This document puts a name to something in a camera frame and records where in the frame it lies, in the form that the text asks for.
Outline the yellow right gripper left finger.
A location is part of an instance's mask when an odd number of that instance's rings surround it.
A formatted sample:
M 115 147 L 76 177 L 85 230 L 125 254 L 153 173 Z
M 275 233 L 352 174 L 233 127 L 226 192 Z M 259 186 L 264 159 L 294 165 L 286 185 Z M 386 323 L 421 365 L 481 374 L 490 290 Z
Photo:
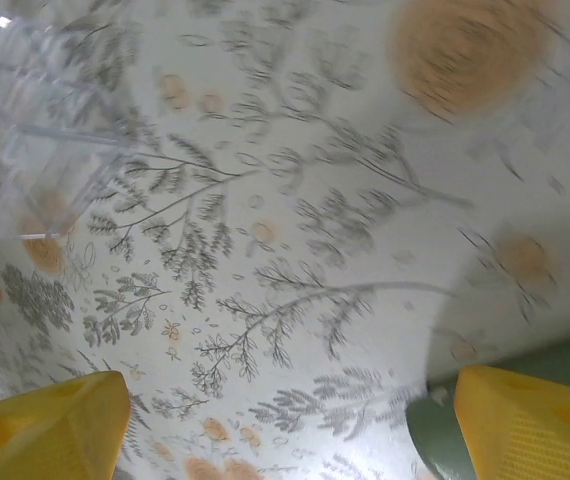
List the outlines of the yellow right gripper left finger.
M 121 373 L 0 401 L 0 479 L 110 479 L 130 420 Z

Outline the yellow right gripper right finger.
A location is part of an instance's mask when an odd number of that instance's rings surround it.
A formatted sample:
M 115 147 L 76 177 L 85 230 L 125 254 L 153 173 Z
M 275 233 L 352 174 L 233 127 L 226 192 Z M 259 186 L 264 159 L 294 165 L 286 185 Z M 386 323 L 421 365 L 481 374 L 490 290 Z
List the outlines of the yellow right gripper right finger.
M 570 479 L 569 386 L 466 367 L 454 411 L 478 479 Z

